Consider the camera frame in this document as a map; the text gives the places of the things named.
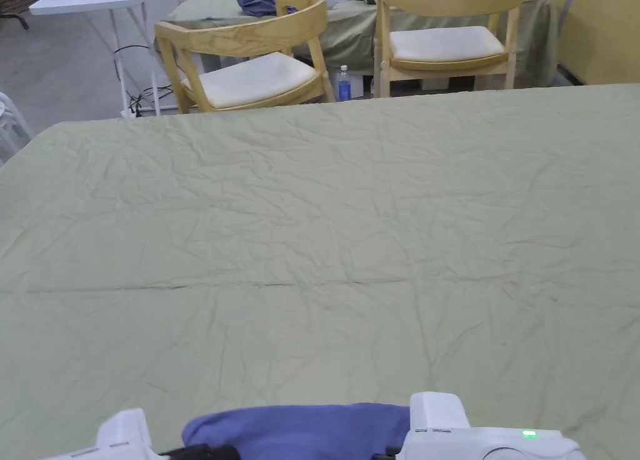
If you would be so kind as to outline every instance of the gray floor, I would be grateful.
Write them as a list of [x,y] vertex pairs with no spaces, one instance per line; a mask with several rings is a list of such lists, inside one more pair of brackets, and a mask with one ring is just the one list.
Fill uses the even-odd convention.
[[[177,0],[149,0],[150,21],[160,21],[176,6]],[[123,102],[113,60],[84,15],[33,16],[26,12],[24,17],[28,31],[15,19],[0,19],[0,91],[14,101],[34,134],[60,121],[118,117]],[[91,18],[112,41],[108,13],[93,12]],[[116,21],[122,44],[142,42],[126,11],[118,11]],[[146,51],[123,53],[136,82],[142,88],[150,87]],[[167,85],[161,68],[156,67],[159,84]]]

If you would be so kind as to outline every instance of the plastic bottle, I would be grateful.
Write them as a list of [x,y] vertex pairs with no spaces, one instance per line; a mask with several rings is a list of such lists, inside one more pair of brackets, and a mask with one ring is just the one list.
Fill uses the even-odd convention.
[[338,81],[338,96],[341,102],[351,99],[351,81],[347,73],[347,66],[340,67],[340,80]]

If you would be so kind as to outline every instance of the electrical cord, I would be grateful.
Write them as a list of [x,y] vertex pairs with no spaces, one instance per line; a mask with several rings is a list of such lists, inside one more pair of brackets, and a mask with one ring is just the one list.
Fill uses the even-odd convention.
[[[115,51],[113,52],[113,68],[115,69],[116,77],[117,77],[117,81],[118,81],[118,82],[121,82],[122,80],[121,80],[121,78],[119,77],[119,74],[118,74],[118,65],[116,64],[115,55],[116,55],[116,54],[118,54],[118,53],[120,53],[120,52],[122,52],[122,51],[124,51],[124,50],[132,49],[132,48],[138,48],[138,49],[146,49],[146,50],[149,50],[149,46],[147,46],[147,45],[131,44],[131,45],[126,45],[126,46],[121,46],[121,48],[119,48],[119,49],[117,49],[117,50],[115,50]],[[164,93],[164,94],[162,94],[162,95],[160,95],[160,96],[158,97],[158,101],[160,101],[160,99],[162,99],[162,98],[164,98],[165,96],[170,95],[171,93],[173,93],[173,92],[174,92],[174,90],[172,90],[172,89],[171,89],[171,85],[170,85],[170,84],[169,84],[169,85],[165,85],[165,86],[163,86],[163,87],[158,87],[158,88],[157,88],[157,90],[158,90],[158,91],[160,91],[160,90],[167,90],[167,92],[166,92],[166,93]],[[146,93],[148,93],[149,91],[153,91],[153,87],[145,88],[145,89],[144,89],[144,90],[142,90],[142,91],[140,92],[140,94],[139,94],[139,95],[137,95],[137,96],[132,95],[132,94],[129,92],[129,90],[126,90],[127,95],[129,95],[129,111],[130,111],[132,114],[135,114],[135,115],[136,115],[136,118],[138,118],[138,117],[141,117],[141,116],[142,116],[142,114],[140,113],[140,108],[141,108],[141,107],[140,107],[140,103],[142,102],[142,98],[143,98],[143,97],[146,95]]]

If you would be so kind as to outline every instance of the white seat cushion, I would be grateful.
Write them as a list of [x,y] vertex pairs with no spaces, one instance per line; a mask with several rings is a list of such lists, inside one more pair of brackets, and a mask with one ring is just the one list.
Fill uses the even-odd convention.
[[[216,109],[251,104],[309,82],[318,72],[279,52],[201,75],[207,98]],[[191,88],[188,80],[182,83]]]
[[500,40],[484,27],[411,30],[391,33],[394,59],[455,62],[504,53]]

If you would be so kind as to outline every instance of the purple towel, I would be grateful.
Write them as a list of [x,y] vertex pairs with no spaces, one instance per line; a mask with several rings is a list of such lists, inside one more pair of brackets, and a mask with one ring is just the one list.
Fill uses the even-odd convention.
[[[242,13],[251,16],[265,16],[276,14],[276,0],[238,0],[238,5]],[[288,7],[289,13],[296,11],[293,7]]]
[[401,446],[409,408],[355,405],[245,408],[193,419],[185,446],[230,444],[242,460],[371,460],[386,446]]

